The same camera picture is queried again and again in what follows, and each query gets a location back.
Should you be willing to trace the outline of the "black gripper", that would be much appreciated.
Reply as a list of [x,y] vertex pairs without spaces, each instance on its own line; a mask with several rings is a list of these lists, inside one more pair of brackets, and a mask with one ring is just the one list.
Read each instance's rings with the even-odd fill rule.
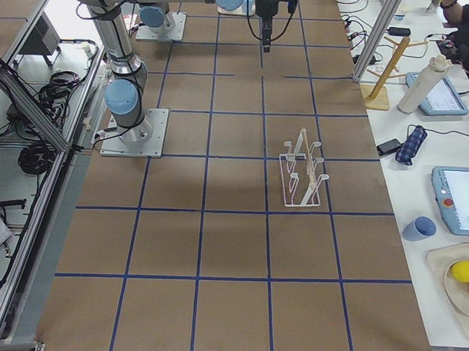
[[262,19],[262,48],[270,52],[273,17],[278,13],[279,0],[255,0],[256,14]]

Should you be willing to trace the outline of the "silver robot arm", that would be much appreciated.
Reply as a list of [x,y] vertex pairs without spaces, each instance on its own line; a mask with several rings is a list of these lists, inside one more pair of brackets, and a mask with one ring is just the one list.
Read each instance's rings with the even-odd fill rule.
[[86,5],[110,57],[114,81],[106,87],[104,99],[116,121],[116,137],[124,143],[141,143],[150,139],[154,126],[147,119],[142,93],[147,80],[145,63],[136,54],[124,24],[121,6],[136,3],[143,9],[155,9],[159,18],[146,21],[148,26],[162,27],[168,18],[170,2],[216,4],[226,11],[249,6],[248,0],[76,0]]
[[141,5],[139,17],[144,26],[159,34],[171,32],[176,27],[175,18],[168,3]]

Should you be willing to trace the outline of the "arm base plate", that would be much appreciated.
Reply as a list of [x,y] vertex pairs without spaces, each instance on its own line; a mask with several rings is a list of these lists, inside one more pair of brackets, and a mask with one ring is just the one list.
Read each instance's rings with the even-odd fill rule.
[[106,135],[99,151],[101,156],[113,157],[154,157],[160,158],[167,130],[168,109],[144,109],[145,117],[141,124],[127,131],[119,127],[119,132]]
[[181,42],[186,23],[186,13],[169,12],[162,15],[160,26],[141,25],[136,40],[141,42]]

